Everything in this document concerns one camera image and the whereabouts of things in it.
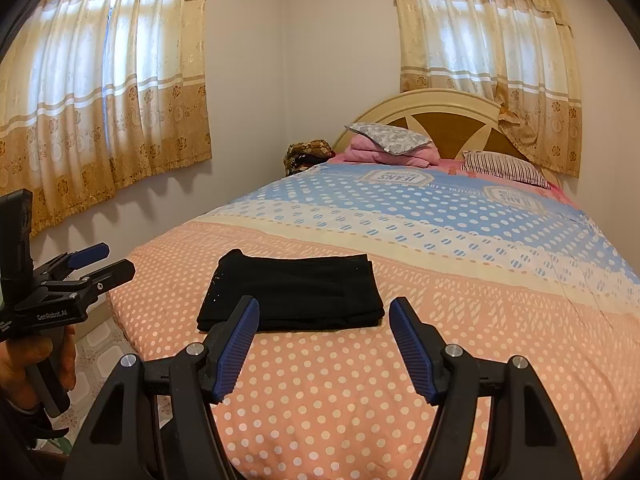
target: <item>white wall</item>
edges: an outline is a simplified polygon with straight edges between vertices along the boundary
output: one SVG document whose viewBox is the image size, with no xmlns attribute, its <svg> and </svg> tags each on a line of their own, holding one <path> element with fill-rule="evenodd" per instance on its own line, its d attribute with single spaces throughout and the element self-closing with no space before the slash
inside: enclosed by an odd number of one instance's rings
<svg viewBox="0 0 640 480">
<path fill-rule="evenodd" d="M 606 0 L 562 0 L 582 80 L 580 179 L 564 190 L 640 273 L 640 50 Z"/>
<path fill-rule="evenodd" d="M 333 142 L 400 89 L 393 0 L 285 0 L 287 136 Z"/>
<path fill-rule="evenodd" d="M 580 179 L 565 191 L 640 272 L 640 50 L 606 0 L 563 0 L 582 76 Z M 392 0 L 285 0 L 287 135 L 334 140 L 399 89 Z"/>
<path fill-rule="evenodd" d="M 147 178 L 46 229 L 44 262 L 104 241 L 110 261 L 284 174 L 282 0 L 207 0 L 206 79 L 213 160 Z"/>
</svg>

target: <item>human hand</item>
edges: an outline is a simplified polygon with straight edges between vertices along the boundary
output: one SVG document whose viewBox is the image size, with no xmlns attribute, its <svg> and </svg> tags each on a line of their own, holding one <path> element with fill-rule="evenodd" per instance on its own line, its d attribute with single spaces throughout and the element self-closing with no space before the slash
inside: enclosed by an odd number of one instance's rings
<svg viewBox="0 0 640 480">
<path fill-rule="evenodd" d="M 67 390 L 76 386 L 76 330 L 65 326 L 65 338 L 60 351 L 60 384 Z M 51 339 L 42 336 L 25 337 L 0 343 L 0 389 L 4 396 L 22 410 L 32 410 L 40 399 L 29 382 L 25 367 L 44 361 L 51 354 Z"/>
</svg>

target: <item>pink polka dot bedspread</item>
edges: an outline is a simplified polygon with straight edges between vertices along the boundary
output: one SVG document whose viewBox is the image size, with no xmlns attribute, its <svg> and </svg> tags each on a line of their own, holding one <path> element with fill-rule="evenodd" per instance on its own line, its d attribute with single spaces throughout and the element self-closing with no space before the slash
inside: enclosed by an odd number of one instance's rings
<svg viewBox="0 0 640 480">
<path fill-rule="evenodd" d="M 406 296 L 472 355 L 526 356 L 585 480 L 603 479 L 640 427 L 640 282 L 593 222 L 551 192 L 372 164 L 325 164 L 271 184 L 131 253 L 136 277 L 110 301 L 143 358 L 204 339 L 196 317 L 234 248 L 367 253 L 385 308 Z M 479 399 L 465 479 L 479 475 L 489 411 Z M 409 479 L 434 413 L 387 316 L 373 328 L 257 334 L 236 389 L 214 408 L 235 467 L 274 480 Z"/>
</svg>

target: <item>black folded pants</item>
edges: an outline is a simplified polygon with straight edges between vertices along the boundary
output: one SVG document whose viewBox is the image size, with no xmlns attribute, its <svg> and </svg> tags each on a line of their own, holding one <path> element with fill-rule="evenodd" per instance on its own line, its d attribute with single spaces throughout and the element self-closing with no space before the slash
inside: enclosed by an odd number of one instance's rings
<svg viewBox="0 0 640 480">
<path fill-rule="evenodd" d="M 278 260 L 240 249 L 218 262 L 198 315 L 198 330 L 226 321 L 244 295 L 260 303 L 259 331 L 376 326 L 384 316 L 366 254 Z"/>
</svg>

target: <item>pink blanket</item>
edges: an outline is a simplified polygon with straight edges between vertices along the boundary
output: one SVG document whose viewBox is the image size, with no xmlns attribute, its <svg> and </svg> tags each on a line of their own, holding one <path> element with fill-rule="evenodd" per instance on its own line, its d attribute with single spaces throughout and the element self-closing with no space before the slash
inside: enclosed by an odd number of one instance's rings
<svg viewBox="0 0 640 480">
<path fill-rule="evenodd" d="M 415 148 L 410 152 L 406 152 L 404 155 L 391 155 L 380 145 L 364 135 L 356 135 L 353 137 L 350 146 L 344 153 L 344 160 L 347 162 L 377 162 L 379 164 L 390 164 L 393 166 L 415 166 L 416 168 L 426 168 L 428 165 L 437 166 L 440 163 L 440 153 L 433 143 L 428 146 Z M 372 153 L 381 153 L 382 156 L 372 155 Z M 418 158 L 428 164 L 424 165 L 419 160 L 413 160 L 414 158 Z"/>
</svg>

